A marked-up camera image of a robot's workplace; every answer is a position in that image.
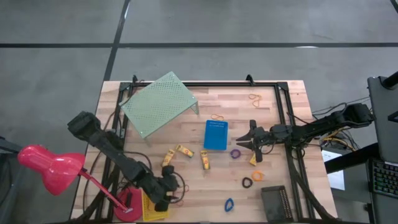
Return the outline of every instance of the table leg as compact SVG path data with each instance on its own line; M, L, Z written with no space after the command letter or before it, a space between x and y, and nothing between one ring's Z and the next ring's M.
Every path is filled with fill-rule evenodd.
M195 114L199 114L199 104L198 104L198 102L196 102L194 105L192 105L191 109L193 110L193 112L195 112Z
M152 145L150 144L150 142L148 141L148 138L144 138L145 143L147 144L148 147L151 147Z
M379 157L379 144L374 143L358 149L357 151L339 156L336 159L331 159L325 162L326 173L337 172L339 170L347 169L366 162L371 157Z

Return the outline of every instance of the grey floor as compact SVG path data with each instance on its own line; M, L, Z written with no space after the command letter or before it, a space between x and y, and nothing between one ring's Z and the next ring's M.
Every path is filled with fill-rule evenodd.
M113 43L124 0L0 0L0 44ZM122 43L398 42L389 0L132 0ZM85 152L66 123L95 112L110 48L0 48L0 135L20 145ZM312 110L368 96L366 79L396 70L398 48L119 49L110 80L304 80ZM360 146L374 126L352 131ZM26 171L12 223L68 219L76 182L54 197ZM340 218L366 221L360 202L335 194Z

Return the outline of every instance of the wooden tabletop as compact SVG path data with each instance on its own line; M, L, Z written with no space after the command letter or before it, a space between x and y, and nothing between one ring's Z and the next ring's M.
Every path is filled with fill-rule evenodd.
M287 81L294 114L305 121L312 121L312 114L305 92L303 81ZM108 116L114 111L120 82L104 82L99 98L97 117L104 125ZM176 152L171 164L175 171L182 175L189 191L183 199L183 206L170 205L169 217L165 222L265 222L260 189L275 185L284 185L287 189L290 206L295 216L294 200L292 197L290 175L287 168L286 154L283 145L275 145L274 150L264 155L263 161L254 167L249 160L252 151L236 145L235 140L245 135L249 130L249 120L255 119L257 126L268 130L274 124L279 124L279 115L273 88L269 87L190 87L199 102L200 114L186 110L170 123L157 130L148 137L149 147L140 138L134 126L129 123L126 132L125 151L136 151L147 154L154 166L154 174L160 176L161 162L168 149L174 149L181 144L195 155L189 158ZM249 94L262 96L259 107L253 106ZM208 151L210 170L203 170L200 151L203 150L205 122L212 114L222 115L228 122L228 148L226 151ZM239 149L242 156L232 159L229 152ZM85 168L90 169L99 150L89 146L86 154ZM141 156L133 156L138 161L145 162ZM94 177L101 180L105 156L101 156L94 171ZM305 167L311 191L326 208L337 217L336 208L330 190L328 177L323 164L319 147L309 146L305 149ZM249 189L241 185L244 177L250 177L254 170L264 174L263 181L255 182ZM86 183L81 179L73 206L72 217L82 214L83 189ZM89 184L86 196L86 206L94 199L98 188ZM234 208L226 213L224 204L228 198L234 200ZM308 217L305 199L300 190L300 199L304 217Z

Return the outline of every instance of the red lamp base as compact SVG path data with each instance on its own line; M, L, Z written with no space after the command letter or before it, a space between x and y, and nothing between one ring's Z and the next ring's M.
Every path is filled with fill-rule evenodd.
M131 196L130 203L126 205L128 201L127 196ZM118 199L127 208L132 208L132 211L125 212L120 207L114 207L113 212L118 219L124 222L134 222L142 216L142 199L141 199L141 189L136 189L134 187L128 187L122 190L118 194Z

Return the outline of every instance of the white paper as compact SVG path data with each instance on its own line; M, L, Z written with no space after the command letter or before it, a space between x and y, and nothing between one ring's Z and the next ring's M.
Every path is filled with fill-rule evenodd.
M341 154L322 150L322 158L324 162L337 158L339 156L341 156ZM344 172L342 170L328 174L328 178L330 187L334 189L345 190Z

